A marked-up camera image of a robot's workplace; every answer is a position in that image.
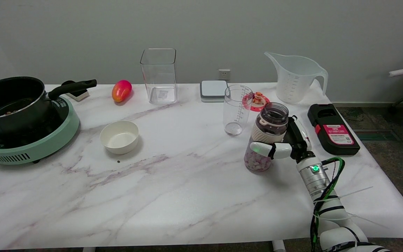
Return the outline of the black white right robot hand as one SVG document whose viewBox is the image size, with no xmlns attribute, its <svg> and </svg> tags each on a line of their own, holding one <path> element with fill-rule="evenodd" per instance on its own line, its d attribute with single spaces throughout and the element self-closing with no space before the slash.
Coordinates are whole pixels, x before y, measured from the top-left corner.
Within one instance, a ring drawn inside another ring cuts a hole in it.
<svg viewBox="0 0 403 252">
<path fill-rule="evenodd" d="M 253 141 L 249 144 L 249 147 L 253 152 L 271 160 L 290 157 L 300 163 L 302 160 L 315 157 L 307 132 L 296 116 L 289 118 L 282 142 L 269 144 Z"/>
</svg>

